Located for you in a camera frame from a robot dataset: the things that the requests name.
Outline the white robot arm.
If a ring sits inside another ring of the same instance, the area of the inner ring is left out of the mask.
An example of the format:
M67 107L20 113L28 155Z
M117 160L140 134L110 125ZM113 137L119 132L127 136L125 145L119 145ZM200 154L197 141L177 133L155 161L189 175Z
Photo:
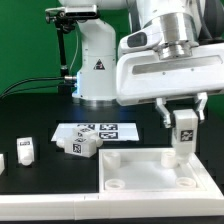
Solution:
M224 43L199 43L206 0L59 0L82 34L82 67L73 97L155 103L170 125L168 100L224 92Z

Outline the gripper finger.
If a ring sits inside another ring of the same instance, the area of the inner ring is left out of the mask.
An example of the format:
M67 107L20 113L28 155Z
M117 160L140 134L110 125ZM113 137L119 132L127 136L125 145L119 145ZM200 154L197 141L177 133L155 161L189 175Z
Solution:
M208 95L206 92L197 93L194 102L196 105L195 112L198 115L199 122L202 123L205 120L204 109L207 104Z
M164 98L157 98L155 100L155 109L163 118L163 124L166 128L172 127L171 115L168 109L166 108L166 100Z

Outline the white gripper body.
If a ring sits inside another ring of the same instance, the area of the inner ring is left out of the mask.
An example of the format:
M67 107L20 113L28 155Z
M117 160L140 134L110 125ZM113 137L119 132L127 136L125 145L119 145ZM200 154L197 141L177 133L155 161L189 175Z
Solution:
M190 57L161 60L153 47L162 39L157 34L144 46L129 47L128 36L119 43L116 69L117 102L136 105L193 97L197 93L224 90L224 43L194 47Z

